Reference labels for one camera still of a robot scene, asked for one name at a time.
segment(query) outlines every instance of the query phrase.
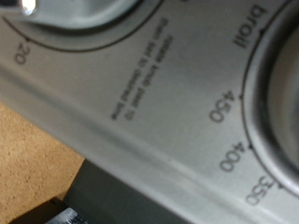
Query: temperature knob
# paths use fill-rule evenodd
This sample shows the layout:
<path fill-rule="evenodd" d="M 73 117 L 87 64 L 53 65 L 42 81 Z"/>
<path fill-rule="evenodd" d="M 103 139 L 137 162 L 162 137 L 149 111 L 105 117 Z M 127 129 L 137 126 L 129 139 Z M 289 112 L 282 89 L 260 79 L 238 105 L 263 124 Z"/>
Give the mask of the temperature knob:
<path fill-rule="evenodd" d="M 87 29 L 116 20 L 138 0 L 19 0 L 1 1 L 6 12 L 21 11 L 30 21 L 63 29 Z"/>
<path fill-rule="evenodd" d="M 268 90 L 272 130 L 285 155 L 299 168 L 299 29 L 278 55 Z"/>

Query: wooden table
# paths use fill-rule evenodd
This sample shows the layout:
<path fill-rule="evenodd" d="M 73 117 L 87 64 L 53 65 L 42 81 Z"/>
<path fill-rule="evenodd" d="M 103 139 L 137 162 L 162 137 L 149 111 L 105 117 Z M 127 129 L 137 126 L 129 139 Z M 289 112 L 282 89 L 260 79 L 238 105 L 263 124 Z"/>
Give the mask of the wooden table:
<path fill-rule="evenodd" d="M 0 104 L 0 224 L 67 192 L 83 158 Z"/>

